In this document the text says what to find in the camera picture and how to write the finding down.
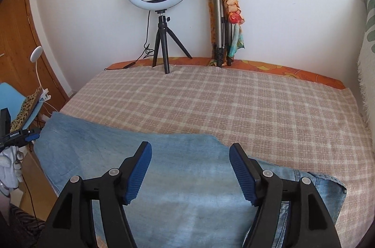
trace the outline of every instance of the wall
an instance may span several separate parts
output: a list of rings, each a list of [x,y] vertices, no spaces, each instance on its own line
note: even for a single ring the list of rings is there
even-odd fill
[[[38,33],[39,41],[41,42],[44,53],[46,54],[46,57],[48,59],[48,62],[50,64],[53,72],[55,73],[57,79],[59,80],[61,86],[65,90],[66,94],[68,96],[71,96],[73,94],[72,88],[70,87],[70,85],[66,81],[65,76],[64,76],[63,72],[61,71],[61,68],[60,68],[59,64],[57,63],[56,58],[55,58],[55,56],[52,52],[52,48],[49,45],[49,42],[47,40],[47,36],[46,36],[45,31],[44,31],[44,27],[43,27],[42,20],[41,20],[41,17],[40,17],[40,13],[39,13],[39,10],[38,10],[37,1],[36,0],[29,0],[29,2],[30,2],[31,14],[33,15],[34,26],[35,26],[35,29]]]
[[[342,80],[358,93],[356,60],[364,34],[364,0],[239,0],[246,49],[237,59],[264,61]],[[148,12],[128,0],[37,0],[56,61],[73,90],[106,66],[143,50]],[[192,56],[210,56],[206,0],[168,10],[169,27]],[[153,47],[157,15],[151,14]],[[169,41],[169,55],[183,53]]]

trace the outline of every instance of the white clip-on lamp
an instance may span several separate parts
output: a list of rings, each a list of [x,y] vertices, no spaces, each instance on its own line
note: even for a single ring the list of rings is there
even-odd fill
[[[36,70],[36,76],[38,78],[38,81],[39,81],[39,85],[42,87],[42,83],[41,83],[41,80],[39,78],[39,74],[38,74],[38,59],[39,57],[42,55],[43,53],[43,48],[42,46],[39,46],[39,47],[36,47],[35,50],[32,52],[31,56],[30,56],[30,61],[32,63],[35,63],[35,70]],[[51,96],[48,94],[48,89],[43,89],[43,93],[40,97],[40,100],[46,102],[48,101],[49,99],[51,98]]]

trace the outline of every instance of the plaid tablecloth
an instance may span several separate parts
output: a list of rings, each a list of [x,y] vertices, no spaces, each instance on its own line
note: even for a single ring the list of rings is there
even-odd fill
[[[212,134],[251,156],[332,175],[348,190],[336,223],[343,248],[374,219],[371,136],[349,89],[215,67],[171,66],[168,75],[139,67],[100,73],[61,112],[137,132]]]

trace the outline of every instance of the gloved hand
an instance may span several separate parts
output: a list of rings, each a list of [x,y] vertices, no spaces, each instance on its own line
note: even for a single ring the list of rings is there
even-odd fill
[[[18,188],[22,182],[21,162],[23,153],[18,151],[17,146],[5,148],[0,153],[0,191],[8,196],[10,190]]]

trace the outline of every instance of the door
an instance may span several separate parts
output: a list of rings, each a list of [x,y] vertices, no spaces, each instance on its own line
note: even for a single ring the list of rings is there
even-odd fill
[[[3,0],[0,4],[0,82],[12,85],[24,96],[33,94],[39,82],[30,55],[39,45],[29,0]],[[48,103],[60,110],[69,98],[44,53],[38,59],[37,67],[42,87],[48,88],[51,95]],[[42,113],[48,115],[46,110],[52,113],[50,106],[44,106]]]

